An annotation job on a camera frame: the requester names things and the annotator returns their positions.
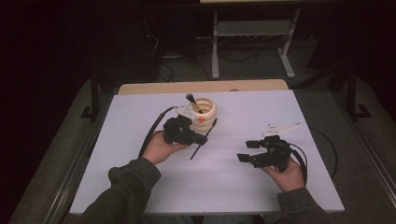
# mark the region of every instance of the table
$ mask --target table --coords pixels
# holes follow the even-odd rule
[[[196,146],[179,151],[157,165],[163,177],[152,191],[146,215],[278,211],[279,189],[274,181],[236,157],[237,153],[263,152],[262,148],[247,149],[245,141],[262,139],[262,132],[270,122],[301,123],[301,128],[280,137],[304,150],[308,158],[307,188],[318,204],[327,212],[344,210],[293,92],[282,80],[250,80],[122,86],[109,108],[71,213],[82,213],[110,187],[108,169],[135,159],[159,114],[172,105],[188,104],[186,92],[194,92],[196,98],[214,100],[219,120],[208,142],[192,161],[190,157]],[[168,113],[159,129],[174,116]]]

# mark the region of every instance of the white tabletop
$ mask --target white tabletop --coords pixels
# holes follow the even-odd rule
[[[71,213],[80,214],[110,187],[107,172],[135,159],[156,118],[170,106],[187,105],[187,93],[116,95],[82,178]],[[146,214],[262,214],[278,211],[274,181],[237,153],[258,154],[264,148],[247,149],[247,140],[260,140],[266,126],[301,123],[280,137],[300,147],[308,159],[307,188],[327,212],[343,211],[340,198],[318,153],[292,91],[196,92],[195,98],[212,99],[218,122],[193,160],[196,145],[173,154],[158,164],[163,177],[154,187]],[[177,114],[168,112],[159,125]]]

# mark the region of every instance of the metal stand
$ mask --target metal stand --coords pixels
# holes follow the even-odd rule
[[[219,79],[218,36],[240,35],[285,35],[283,48],[278,49],[280,60],[288,78],[294,78],[287,53],[292,40],[294,29],[300,14],[300,9],[294,10],[291,20],[281,21],[218,21],[218,12],[214,12],[213,19],[213,50],[212,50],[212,78]]]

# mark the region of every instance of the person's right hand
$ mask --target person's right hand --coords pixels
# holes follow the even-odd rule
[[[292,158],[289,158],[288,169],[282,173],[279,172],[277,167],[273,168],[271,166],[263,167],[262,170],[273,178],[282,192],[302,189],[305,187],[301,167]]]

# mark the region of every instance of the person's left hand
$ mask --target person's left hand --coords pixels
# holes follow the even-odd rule
[[[167,144],[163,139],[163,132],[157,131],[152,135],[142,157],[151,161],[155,165],[165,161],[172,153],[186,147],[189,146],[181,144]]]

